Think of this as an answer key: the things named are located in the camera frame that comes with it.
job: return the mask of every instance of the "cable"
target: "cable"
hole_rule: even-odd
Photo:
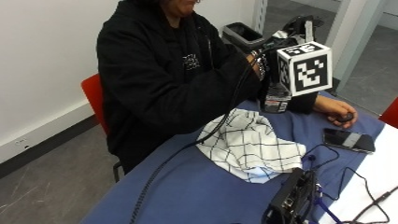
[[[346,171],[350,170],[353,171],[364,180],[365,180],[365,188],[366,188],[366,192],[372,198],[372,204],[365,208],[362,209],[362,211],[360,212],[360,214],[356,216],[356,218],[353,219],[353,221],[344,221],[342,223],[350,223],[350,224],[376,224],[376,223],[389,223],[389,215],[386,213],[386,211],[384,210],[384,208],[381,207],[381,205],[378,204],[380,202],[382,202],[388,197],[389,195],[396,191],[398,190],[398,186],[392,190],[392,191],[388,191],[378,199],[374,199],[372,194],[370,194],[370,188],[369,188],[369,181],[368,179],[361,176],[350,167],[346,167],[345,169],[345,173]],[[341,194],[341,186],[342,186],[342,182],[344,182],[344,177],[345,177],[345,173],[344,173],[344,176],[342,176],[342,180],[341,180],[341,184],[340,184],[340,188],[338,188],[338,197],[340,197],[340,194]],[[373,207],[373,206],[377,206],[378,209],[381,210],[381,212],[384,213],[384,215],[386,216],[386,221],[373,221],[373,222],[368,222],[368,223],[364,223],[364,222],[360,222],[357,221],[360,219],[360,217],[366,213],[366,211]]]
[[[315,146],[308,152],[307,152],[307,154],[304,154],[304,156],[303,157],[307,157],[319,147],[325,147],[327,149],[329,149],[332,152],[334,152],[336,153],[336,157],[333,158],[333,159],[331,159],[331,160],[328,160],[328,161],[324,161],[321,164],[319,164],[319,165],[316,165],[313,168],[312,168],[312,170],[313,171],[317,171],[324,165],[327,165],[328,163],[331,163],[331,162],[333,162],[333,161],[336,161],[336,160],[338,160],[338,158],[340,158],[340,153],[337,152],[337,150],[334,150],[333,148],[331,148],[328,145],[325,145],[325,144],[320,144],[320,145],[317,145],[317,146]]]
[[[163,164],[159,166],[159,168],[155,170],[155,172],[152,173],[152,175],[149,176],[149,179],[144,185],[144,188],[143,188],[143,191],[141,191],[141,194],[140,194],[140,197],[139,197],[139,200],[136,202],[136,206],[135,206],[135,210],[134,210],[134,214],[132,214],[132,218],[131,218],[131,224],[135,224],[136,223],[136,220],[137,220],[137,217],[139,217],[139,213],[140,213],[140,209],[141,209],[141,206],[143,206],[143,201],[144,201],[144,198],[145,198],[145,195],[147,195],[147,192],[149,190],[149,187],[152,185],[152,182],[153,180],[156,179],[156,176],[159,175],[159,173],[161,172],[161,169],[163,167],[165,166],[165,164],[189,147],[195,146],[196,144],[199,143],[203,143],[207,139],[209,139],[212,137],[212,135],[219,131],[221,125],[224,124],[225,120],[228,119],[229,117],[229,112],[231,110],[235,108],[235,104],[236,104],[236,101],[237,101],[237,94],[239,94],[239,91],[240,91],[240,88],[241,88],[241,85],[244,83],[244,81],[247,80],[248,78],[248,75],[251,74],[251,70],[253,68],[253,65],[256,63],[256,59],[263,56],[263,54],[268,52],[267,50],[263,51],[251,61],[249,61],[249,64],[244,70],[244,73],[243,75],[240,76],[240,80],[239,80],[239,83],[237,83],[237,87],[236,87],[236,90],[235,90],[235,94],[233,94],[233,98],[232,98],[232,102],[231,102],[231,105],[229,105],[229,109],[228,109],[228,112],[224,114],[224,117],[217,125],[217,127],[213,129],[212,132],[209,132],[200,140],[195,141],[193,143],[185,145],[164,162]]]

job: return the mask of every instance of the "smartphone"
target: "smartphone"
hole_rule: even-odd
[[[372,154],[376,151],[374,140],[369,134],[345,130],[324,129],[324,143],[353,151]]]

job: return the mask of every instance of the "white wall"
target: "white wall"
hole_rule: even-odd
[[[98,72],[96,37],[118,2],[0,1],[0,162],[94,114],[80,83]],[[248,3],[205,0],[197,10],[221,29],[252,24]]]
[[[292,0],[312,7],[323,8],[328,11],[337,12],[340,1],[342,0]],[[398,1],[389,0],[385,8],[385,14],[378,22],[380,25],[398,30]]]

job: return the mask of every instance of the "black device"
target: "black device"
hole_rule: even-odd
[[[265,42],[263,34],[241,22],[232,23],[224,27],[223,39],[224,41],[228,40],[247,54],[252,50],[260,49]]]
[[[342,147],[369,154],[376,151],[374,140],[366,133],[324,129],[324,143],[333,147]]]
[[[344,117],[338,117],[337,118],[337,121],[338,122],[341,122],[341,123],[345,123],[345,122],[348,122],[348,121],[350,121],[353,119],[353,113],[348,113],[348,115],[346,115],[346,117],[344,118]]]
[[[264,212],[261,224],[303,223],[301,212],[311,206],[315,183],[315,172],[296,168]]]

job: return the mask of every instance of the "checkered cloth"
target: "checkered cloth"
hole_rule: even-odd
[[[223,117],[204,127],[201,139],[215,130]],[[199,150],[228,172],[251,183],[265,183],[281,173],[301,168],[304,145],[279,139],[267,118],[256,111],[235,109]]]

